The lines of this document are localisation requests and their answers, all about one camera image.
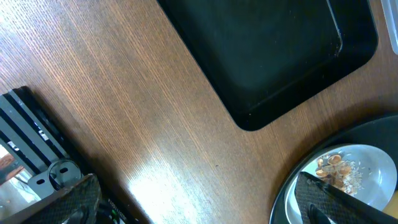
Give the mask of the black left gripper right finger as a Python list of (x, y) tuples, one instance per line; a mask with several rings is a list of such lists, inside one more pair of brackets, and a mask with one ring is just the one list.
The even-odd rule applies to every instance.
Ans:
[(396, 218), (307, 172), (298, 175), (295, 197), (304, 223), (397, 224)]

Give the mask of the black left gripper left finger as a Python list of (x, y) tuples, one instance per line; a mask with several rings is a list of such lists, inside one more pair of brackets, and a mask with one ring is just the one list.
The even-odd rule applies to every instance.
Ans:
[(1, 223), (95, 223), (100, 201), (99, 180), (96, 175), (88, 174)]

